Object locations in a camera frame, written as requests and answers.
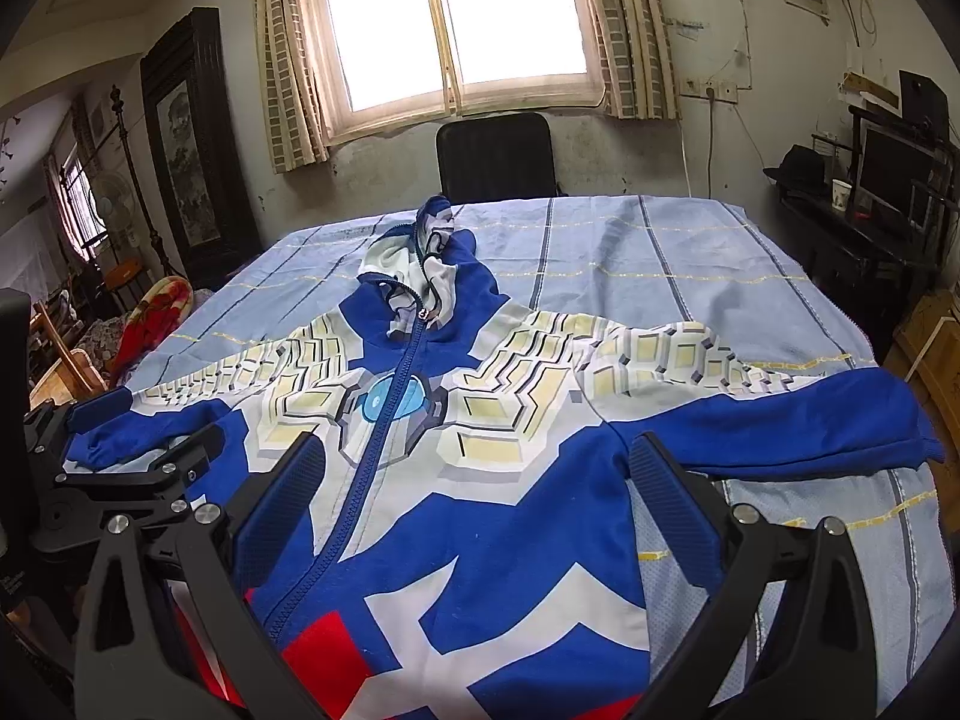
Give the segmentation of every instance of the wooden chair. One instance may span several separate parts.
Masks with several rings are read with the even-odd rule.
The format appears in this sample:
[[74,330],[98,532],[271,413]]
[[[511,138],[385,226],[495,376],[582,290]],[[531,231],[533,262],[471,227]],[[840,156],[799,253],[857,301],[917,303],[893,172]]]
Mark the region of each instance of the wooden chair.
[[30,332],[42,330],[56,348],[59,357],[50,370],[40,378],[30,393],[30,408],[37,408],[45,400],[56,405],[71,400],[88,400],[107,391],[107,384],[83,349],[71,351],[54,327],[42,302],[34,303],[35,315],[30,320]]

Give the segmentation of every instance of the black desk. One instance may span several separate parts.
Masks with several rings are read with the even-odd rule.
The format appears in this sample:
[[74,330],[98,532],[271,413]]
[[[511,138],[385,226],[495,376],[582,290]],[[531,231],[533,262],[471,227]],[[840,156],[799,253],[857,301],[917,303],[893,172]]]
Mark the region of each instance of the black desk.
[[798,221],[800,265],[816,286],[870,338],[883,362],[901,319],[929,288],[939,266],[848,209],[834,210],[825,194],[778,185],[781,204]]

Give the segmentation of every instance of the hat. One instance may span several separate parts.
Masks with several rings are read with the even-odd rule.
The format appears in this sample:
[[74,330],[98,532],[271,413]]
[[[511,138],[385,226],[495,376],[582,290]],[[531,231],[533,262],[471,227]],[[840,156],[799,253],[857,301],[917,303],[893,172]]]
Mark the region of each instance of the hat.
[[827,172],[824,158],[806,146],[793,146],[779,167],[765,167],[763,172],[784,189],[809,191],[811,194],[829,192],[824,181]]

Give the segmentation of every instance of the white fan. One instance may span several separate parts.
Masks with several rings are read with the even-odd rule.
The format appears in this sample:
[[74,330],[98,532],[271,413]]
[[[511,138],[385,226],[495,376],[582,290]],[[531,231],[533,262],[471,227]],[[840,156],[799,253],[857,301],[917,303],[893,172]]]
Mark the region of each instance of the white fan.
[[109,232],[124,232],[133,224],[133,195],[123,176],[115,172],[98,173],[90,182],[97,215]]

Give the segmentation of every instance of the blue gripper pad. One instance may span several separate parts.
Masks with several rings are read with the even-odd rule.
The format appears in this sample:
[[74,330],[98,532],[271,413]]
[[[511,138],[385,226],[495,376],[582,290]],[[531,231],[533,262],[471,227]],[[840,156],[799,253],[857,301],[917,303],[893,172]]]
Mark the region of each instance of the blue gripper pad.
[[678,473],[686,471],[645,435],[635,439],[628,465],[630,478],[683,576],[713,595],[724,580],[720,536],[680,480]]
[[[232,581],[240,592],[267,581],[296,524],[320,488],[325,471],[323,442],[309,433],[301,433],[270,471],[274,478],[233,538]],[[264,476],[251,474],[248,482],[260,481],[262,485]],[[245,493],[250,494],[250,490],[241,487],[235,497]]]

